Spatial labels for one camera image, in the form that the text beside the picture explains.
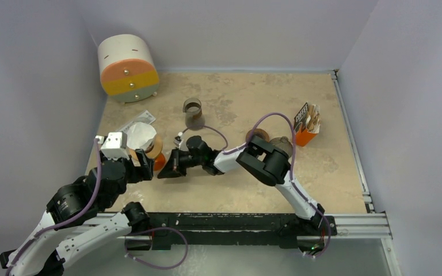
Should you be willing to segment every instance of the white wall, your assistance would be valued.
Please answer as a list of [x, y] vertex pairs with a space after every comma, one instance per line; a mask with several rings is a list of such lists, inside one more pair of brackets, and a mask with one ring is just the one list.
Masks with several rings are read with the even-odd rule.
[[96, 57], [73, 3], [0, 1], [0, 253], [85, 170], [105, 100]]
[[77, 0], [95, 40], [144, 38], [167, 70], [340, 68], [377, 0]]
[[405, 275], [442, 275], [442, 1], [380, 0], [340, 85]]

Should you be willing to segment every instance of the beige tile floor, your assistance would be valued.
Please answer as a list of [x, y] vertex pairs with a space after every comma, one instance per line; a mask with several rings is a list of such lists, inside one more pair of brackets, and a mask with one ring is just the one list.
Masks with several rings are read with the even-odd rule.
[[[321, 106], [321, 132], [307, 146], [297, 147], [295, 175], [328, 213], [365, 213], [362, 191], [336, 91], [328, 74], [161, 73], [157, 97], [121, 104], [108, 99], [98, 134], [115, 131], [142, 110], [157, 120], [152, 124], [164, 139], [169, 158], [173, 138], [185, 128], [183, 102], [196, 97], [203, 103], [206, 124], [228, 138], [230, 146], [243, 143], [255, 122], [269, 112], [293, 118], [306, 101]], [[288, 125], [270, 117], [261, 125], [271, 137], [288, 136]], [[201, 135], [211, 148], [223, 140], [209, 129], [190, 131]], [[89, 168], [95, 166], [91, 154]], [[129, 184], [110, 211], [130, 201], [140, 201], [151, 212], [292, 212], [273, 187], [259, 183], [243, 169], [210, 176], [191, 168], [187, 177], [156, 179]]]

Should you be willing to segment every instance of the purple cable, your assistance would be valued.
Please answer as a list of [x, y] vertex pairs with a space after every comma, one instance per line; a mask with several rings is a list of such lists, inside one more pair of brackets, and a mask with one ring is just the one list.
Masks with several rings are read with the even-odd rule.
[[[192, 126], [192, 127], [188, 127], [188, 128], [186, 128], [186, 129], [184, 129], [183, 131], [182, 131], [182, 133], [185, 133], [188, 129], [191, 129], [191, 128], [193, 128], [193, 127], [197, 127], [198, 125], [196, 125], [196, 126]], [[217, 134], [219, 134], [223, 139], [224, 139], [224, 142], [226, 143], [226, 145], [221, 149], [221, 151], [224, 151], [227, 147], [228, 147], [228, 139], [226, 139], [226, 136], [225, 135], [223, 135], [222, 133], [221, 133], [221, 131], [219, 131], [219, 130], [217, 130], [217, 129], [215, 129], [215, 128], [212, 128], [212, 127], [210, 127], [210, 126], [208, 126], [208, 125], [203, 125], [202, 126], [203, 128], [208, 128], [208, 129], [210, 129], [210, 130], [212, 130], [212, 131], [215, 131]]]
[[157, 266], [157, 265], [154, 265], [152, 263], [146, 262], [144, 260], [138, 259], [137, 257], [131, 255], [128, 252], [128, 248], [126, 246], [126, 241], [125, 241], [124, 242], [124, 250], [126, 251], [126, 256], [128, 258], [132, 259], [132, 260], [135, 260], [135, 261], [137, 261], [139, 263], [142, 263], [142, 264], [144, 264], [146, 266], [149, 266], [151, 268], [154, 268], [154, 269], [161, 269], [161, 270], [174, 269], [177, 266], [181, 265], [185, 261], [185, 258], [187, 258], [187, 252], [189, 251], [189, 245], [187, 243], [187, 239], [185, 238], [185, 236], [179, 230], [171, 228], [171, 227], [158, 227], [158, 228], [153, 228], [153, 229], [149, 229], [149, 230], [146, 230], [146, 231], [141, 231], [141, 232], [138, 232], [138, 233], [129, 234], [128, 236], [143, 235], [143, 234], [147, 234], [147, 233], [154, 232], [154, 231], [157, 231], [157, 230], [169, 230], [169, 231], [172, 231], [172, 232], [178, 234], [182, 238], [182, 240], [184, 240], [184, 243], [185, 243], [184, 256], [182, 257], [182, 259], [178, 263], [176, 263], [176, 264], [174, 264], [172, 266]]
[[28, 240], [23, 247], [21, 247], [21, 249], [16, 253], [16, 256], [14, 257], [13, 261], [11, 262], [11, 265], [6, 269], [6, 276], [9, 276], [9, 274], [11, 273], [11, 269], [13, 269], [14, 265], [16, 264], [16, 262], [20, 259], [21, 255], [26, 251], [26, 249], [28, 249], [29, 246], [31, 246], [31, 244], [37, 240], [44, 232], [47, 232], [49, 230], [54, 230], [60, 227], [63, 227], [67, 224], [73, 223], [74, 221], [78, 220], [81, 216], [83, 216], [92, 206], [92, 204], [94, 203], [94, 201], [96, 200], [97, 194], [99, 193], [99, 187], [101, 184], [101, 177], [102, 177], [102, 166], [101, 166], [101, 154], [99, 151], [99, 140], [98, 139], [94, 139], [94, 148], [96, 149], [96, 157], [97, 157], [97, 175], [96, 175], [96, 186], [94, 187], [94, 191], [92, 192], [92, 196], [90, 197], [89, 202], [87, 203], [87, 205], [85, 205], [85, 207], [75, 216], [69, 218], [66, 221], [63, 221], [59, 224], [55, 224], [46, 228], [43, 228], [42, 230], [39, 230], [38, 232], [35, 233], [35, 235], [33, 236], [33, 239]]
[[299, 190], [299, 188], [297, 188], [297, 186], [292, 182], [294, 180], [294, 164], [295, 164], [295, 160], [296, 160], [296, 147], [295, 145], [295, 141], [296, 141], [296, 133], [294, 132], [294, 128], [292, 126], [291, 120], [289, 120], [289, 118], [287, 118], [286, 115], [283, 115], [282, 113], [279, 112], [272, 112], [269, 113], [263, 117], [260, 118], [260, 120], [255, 124], [255, 126], [253, 126], [252, 131], [250, 132], [250, 137], [248, 138], [248, 141], [252, 139], [253, 136], [253, 132], [255, 131], [255, 129], [258, 127], [258, 125], [260, 125], [260, 123], [262, 123], [263, 120], [265, 120], [266, 118], [273, 116], [273, 115], [278, 115], [282, 118], [284, 118], [287, 123], [289, 124], [289, 127], [291, 128], [291, 135], [292, 135], [292, 159], [291, 159], [291, 170], [290, 170], [290, 174], [289, 177], [291, 179], [291, 183], [292, 183], [292, 187], [294, 188], [294, 190], [297, 191], [297, 193], [307, 202], [309, 203], [309, 205], [324, 219], [325, 223], [326, 223], [326, 228], [327, 228], [327, 243], [325, 244], [324, 248], [321, 250], [320, 253], [318, 253], [317, 255], [315, 255], [314, 257], [319, 257], [321, 256], [327, 249], [327, 247], [329, 246], [329, 243], [331, 241], [331, 227], [329, 224], [329, 221], [327, 220], [327, 218], [324, 216], [324, 214], [318, 210], [318, 208], [316, 206], [314, 206], [314, 204], [310, 203], [309, 200], [307, 199], [307, 197]]

